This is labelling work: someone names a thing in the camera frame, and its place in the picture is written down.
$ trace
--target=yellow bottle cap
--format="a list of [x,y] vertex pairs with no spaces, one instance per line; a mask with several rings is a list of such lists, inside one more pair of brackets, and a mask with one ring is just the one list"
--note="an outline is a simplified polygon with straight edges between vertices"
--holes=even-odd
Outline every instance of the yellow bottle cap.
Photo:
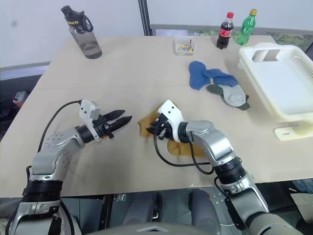
[[258,10],[257,10],[257,9],[251,9],[250,15],[256,16],[256,13],[258,13]]

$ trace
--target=beige tabletop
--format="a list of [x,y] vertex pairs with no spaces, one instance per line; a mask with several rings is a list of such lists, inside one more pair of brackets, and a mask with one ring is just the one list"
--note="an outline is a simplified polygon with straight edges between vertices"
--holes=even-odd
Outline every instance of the beige tabletop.
[[[197,37],[194,56],[175,56],[172,38],[101,38],[104,54],[86,59],[73,40],[51,62],[0,144],[0,197],[19,197],[26,186],[25,167],[32,163],[40,136],[55,111],[64,103],[86,98],[96,101],[101,113],[125,109],[129,124],[113,139],[91,142],[74,157],[62,195],[94,195],[212,185],[195,167],[171,167],[162,162],[152,138],[139,136],[137,121],[166,99],[179,105],[186,120],[210,120],[230,139],[243,166],[255,182],[313,177],[312,138],[279,141],[275,123],[266,112],[249,79],[237,68],[239,46],[231,39],[227,49],[215,47],[216,37]],[[252,36],[249,45],[273,42],[270,36]],[[241,111],[218,95],[189,87],[188,65],[194,60],[207,69],[219,68],[239,80],[250,95],[251,108]],[[82,125],[74,104],[60,112],[47,136]],[[186,156],[171,156],[166,141],[163,155],[187,163]]]

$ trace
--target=brown rag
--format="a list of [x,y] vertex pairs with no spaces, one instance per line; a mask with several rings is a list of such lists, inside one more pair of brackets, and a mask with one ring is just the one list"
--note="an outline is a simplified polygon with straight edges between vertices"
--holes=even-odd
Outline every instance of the brown rag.
[[[153,134],[148,132],[146,130],[146,128],[150,127],[151,123],[154,122],[158,118],[159,114],[157,113],[157,110],[159,109],[159,107],[157,107],[149,115],[145,116],[144,118],[142,118],[138,121],[138,124],[140,126],[140,135],[141,136],[153,137]],[[195,156],[205,157],[205,153],[202,150],[202,148],[200,148],[198,145],[193,145],[193,148],[194,148]],[[191,157],[190,146],[188,143],[178,143],[175,141],[168,140],[167,150],[172,155],[190,156]]]

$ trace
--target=bottle handle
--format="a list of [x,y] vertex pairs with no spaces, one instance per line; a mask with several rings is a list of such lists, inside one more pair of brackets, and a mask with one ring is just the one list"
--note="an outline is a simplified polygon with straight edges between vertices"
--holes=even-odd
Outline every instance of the bottle handle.
[[85,16],[85,15],[84,15],[83,27],[84,27],[84,30],[87,31],[87,32],[92,32],[93,31],[93,26],[92,26],[89,18],[87,16]]

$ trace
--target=green soda bottle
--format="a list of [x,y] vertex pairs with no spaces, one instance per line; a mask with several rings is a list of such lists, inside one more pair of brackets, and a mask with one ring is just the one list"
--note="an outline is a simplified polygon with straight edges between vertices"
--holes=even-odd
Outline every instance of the green soda bottle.
[[236,41],[236,43],[238,43],[239,45],[247,44],[247,42],[249,41],[249,37],[255,27],[255,16],[257,12],[257,9],[252,9],[250,11],[250,15],[244,20],[240,34]]

